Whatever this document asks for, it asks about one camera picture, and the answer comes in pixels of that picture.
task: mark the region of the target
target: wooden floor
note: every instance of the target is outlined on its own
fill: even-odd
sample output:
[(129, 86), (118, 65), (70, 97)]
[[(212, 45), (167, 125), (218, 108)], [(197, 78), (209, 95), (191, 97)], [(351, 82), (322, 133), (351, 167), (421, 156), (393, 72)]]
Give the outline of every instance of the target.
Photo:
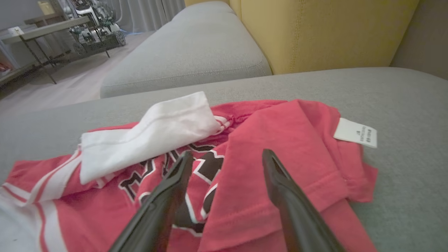
[(150, 33), (126, 36), (124, 47), (112, 49), (51, 70), (57, 84), (43, 70), (0, 87), (0, 117), (99, 99), (108, 71), (140, 45)]

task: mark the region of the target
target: gray cushion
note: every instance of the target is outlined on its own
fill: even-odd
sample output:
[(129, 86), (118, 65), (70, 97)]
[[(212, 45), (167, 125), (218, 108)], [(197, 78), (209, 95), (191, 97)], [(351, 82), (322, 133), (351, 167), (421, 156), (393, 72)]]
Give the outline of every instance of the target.
[(185, 8), (112, 69), (101, 98), (271, 75), (261, 50), (224, 2)]
[(365, 160), (379, 169), (372, 203), (353, 207), (382, 252), (448, 248), (448, 81), (400, 68), (359, 68), (228, 81), (119, 96), (3, 118), (4, 179), (18, 159), (69, 154), (81, 133), (137, 121), (156, 102), (205, 91), (210, 104), (259, 99), (319, 100), (374, 127), (378, 149)]

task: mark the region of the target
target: red fabric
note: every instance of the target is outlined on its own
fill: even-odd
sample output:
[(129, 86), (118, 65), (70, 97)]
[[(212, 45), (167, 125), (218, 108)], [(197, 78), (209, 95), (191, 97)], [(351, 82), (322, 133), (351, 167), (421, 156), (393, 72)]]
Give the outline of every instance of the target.
[[(263, 100), (222, 104), (212, 111), (229, 122), (219, 135), (87, 185), (79, 181), (81, 164), (67, 171), (70, 179), (61, 185), (62, 197), (53, 200), (67, 250), (107, 251), (141, 198), (154, 190), (176, 156), (191, 150), (196, 158), (194, 172), (187, 201), (177, 211), (168, 251), (286, 251), (279, 212), (264, 182), (261, 156), (269, 148), (348, 251), (375, 251), (347, 200), (372, 200), (377, 170), (363, 164), (360, 145), (332, 137), (340, 118), (336, 108), (313, 101)], [(69, 158), (20, 161), (7, 182), (32, 194), (46, 174), (57, 167), (61, 173), (68, 170), (70, 162), (61, 164)], [(51, 184), (55, 179), (47, 180)], [(52, 216), (42, 218), (48, 221)], [(51, 239), (40, 241), (44, 251), (51, 251)]]

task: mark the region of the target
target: care label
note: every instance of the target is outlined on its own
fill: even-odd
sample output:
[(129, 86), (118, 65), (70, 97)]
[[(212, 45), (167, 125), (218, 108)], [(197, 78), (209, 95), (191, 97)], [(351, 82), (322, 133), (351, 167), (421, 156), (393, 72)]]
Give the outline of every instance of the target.
[(376, 134), (372, 127), (340, 118), (334, 138), (376, 148)]

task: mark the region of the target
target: curtain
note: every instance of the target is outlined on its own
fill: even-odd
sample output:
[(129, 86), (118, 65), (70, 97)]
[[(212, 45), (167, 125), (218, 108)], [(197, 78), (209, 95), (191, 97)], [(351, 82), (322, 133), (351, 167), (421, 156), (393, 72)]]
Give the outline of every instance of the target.
[(158, 30), (185, 8), (184, 0), (107, 0), (121, 29), (138, 33)]

